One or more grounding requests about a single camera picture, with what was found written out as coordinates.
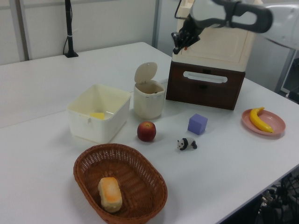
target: banana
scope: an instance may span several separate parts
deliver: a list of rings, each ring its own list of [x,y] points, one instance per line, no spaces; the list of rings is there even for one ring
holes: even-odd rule
[[[265,108],[264,107],[253,108],[250,111],[249,118],[250,118],[251,122],[261,131],[273,133],[274,131],[273,131],[272,127],[270,125],[266,124],[264,121],[262,121],[258,116],[259,112],[262,111],[263,109],[265,109]]]

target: red apple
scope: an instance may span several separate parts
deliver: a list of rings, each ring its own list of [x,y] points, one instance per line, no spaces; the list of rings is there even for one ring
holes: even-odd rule
[[[156,136],[156,126],[150,121],[140,123],[137,129],[137,136],[141,141],[152,141]]]

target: white plastic container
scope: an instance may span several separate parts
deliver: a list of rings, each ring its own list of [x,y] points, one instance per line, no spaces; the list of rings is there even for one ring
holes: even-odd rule
[[[166,90],[152,80],[156,72],[157,64],[148,62],[140,65],[135,73],[134,111],[143,119],[157,118],[162,113]]]
[[[93,85],[67,105],[71,133],[97,143],[109,142],[128,118],[130,92]],[[103,112],[104,120],[91,117]]]

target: wicker basket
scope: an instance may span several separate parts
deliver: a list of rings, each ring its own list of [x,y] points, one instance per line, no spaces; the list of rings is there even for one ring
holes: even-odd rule
[[[143,224],[165,205],[167,187],[163,177],[137,150],[121,144],[93,146],[74,165],[74,176],[99,216],[109,224]],[[102,209],[98,184],[115,177],[122,195],[121,209],[110,214]]]

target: toy panda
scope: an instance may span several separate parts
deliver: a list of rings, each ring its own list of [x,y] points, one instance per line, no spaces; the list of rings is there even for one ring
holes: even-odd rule
[[[182,138],[181,141],[178,140],[178,149],[183,151],[185,150],[188,146],[196,149],[197,145],[196,142],[193,138]]]

